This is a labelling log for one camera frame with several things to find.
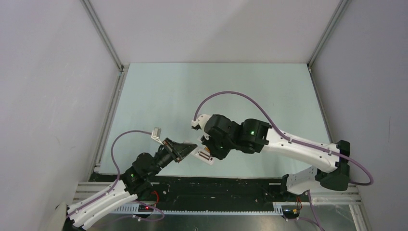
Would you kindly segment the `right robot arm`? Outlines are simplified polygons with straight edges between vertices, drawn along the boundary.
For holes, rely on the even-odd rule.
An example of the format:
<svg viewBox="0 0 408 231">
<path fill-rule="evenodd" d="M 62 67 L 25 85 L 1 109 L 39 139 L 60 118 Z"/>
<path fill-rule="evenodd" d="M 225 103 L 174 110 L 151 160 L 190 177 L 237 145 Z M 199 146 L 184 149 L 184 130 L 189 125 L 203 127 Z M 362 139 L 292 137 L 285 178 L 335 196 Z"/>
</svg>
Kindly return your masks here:
<svg viewBox="0 0 408 231">
<path fill-rule="evenodd" d="M 336 156 L 336 153 L 349 156 L 350 144 L 346 141 L 312 143 L 292 134 L 279 134 L 264 121 L 247 119 L 238 124 L 223 115 L 200 115 L 191 125 L 204 132 L 201 143 L 219 160 L 236 150 L 245 154 L 277 153 L 309 164 L 303 171 L 282 177 L 279 192 L 286 201 L 318 187 L 340 192 L 348 188 L 348 161 Z"/>
</svg>

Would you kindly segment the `white remote control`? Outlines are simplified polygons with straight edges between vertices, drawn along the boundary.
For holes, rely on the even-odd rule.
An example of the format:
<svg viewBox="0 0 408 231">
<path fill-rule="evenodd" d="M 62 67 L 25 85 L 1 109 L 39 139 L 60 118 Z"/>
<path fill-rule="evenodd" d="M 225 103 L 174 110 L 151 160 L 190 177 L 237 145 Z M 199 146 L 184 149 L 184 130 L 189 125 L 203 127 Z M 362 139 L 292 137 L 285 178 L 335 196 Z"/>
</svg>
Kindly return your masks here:
<svg viewBox="0 0 408 231">
<path fill-rule="evenodd" d="M 197 158 L 198 160 L 206 163 L 207 165 L 213 165 L 214 164 L 214 158 L 210 155 L 210 152 L 206 149 L 203 148 L 201 145 L 198 145 L 194 142 L 191 141 L 184 141 L 184 144 L 195 144 L 197 147 L 191 151 L 188 156 L 193 156 Z"/>
</svg>

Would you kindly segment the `white battery cover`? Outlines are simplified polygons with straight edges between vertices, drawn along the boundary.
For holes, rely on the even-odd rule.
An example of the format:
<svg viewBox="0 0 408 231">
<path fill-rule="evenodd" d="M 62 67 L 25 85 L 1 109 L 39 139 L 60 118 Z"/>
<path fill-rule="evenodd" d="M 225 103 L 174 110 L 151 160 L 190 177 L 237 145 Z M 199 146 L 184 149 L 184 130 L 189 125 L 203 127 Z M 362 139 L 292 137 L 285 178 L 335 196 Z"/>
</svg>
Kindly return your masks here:
<svg viewBox="0 0 408 231">
<path fill-rule="evenodd" d="M 209 139 L 205 135 L 203 135 L 199 138 L 199 141 L 202 145 L 206 145 L 209 142 Z"/>
</svg>

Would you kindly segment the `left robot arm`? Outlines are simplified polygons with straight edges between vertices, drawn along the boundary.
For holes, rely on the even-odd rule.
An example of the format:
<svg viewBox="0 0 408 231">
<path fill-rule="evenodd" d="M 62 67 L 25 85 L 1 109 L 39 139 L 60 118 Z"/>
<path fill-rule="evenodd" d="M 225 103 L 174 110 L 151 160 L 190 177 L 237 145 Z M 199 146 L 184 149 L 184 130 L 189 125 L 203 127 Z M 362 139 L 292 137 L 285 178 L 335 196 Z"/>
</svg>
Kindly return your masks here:
<svg viewBox="0 0 408 231">
<path fill-rule="evenodd" d="M 171 162 L 180 162 L 197 149 L 193 143 L 166 138 L 154 155 L 141 153 L 132 166 L 93 196 L 67 207 L 64 231 L 85 231 L 120 206 L 137 199 L 147 200 L 153 191 L 151 179 Z"/>
</svg>

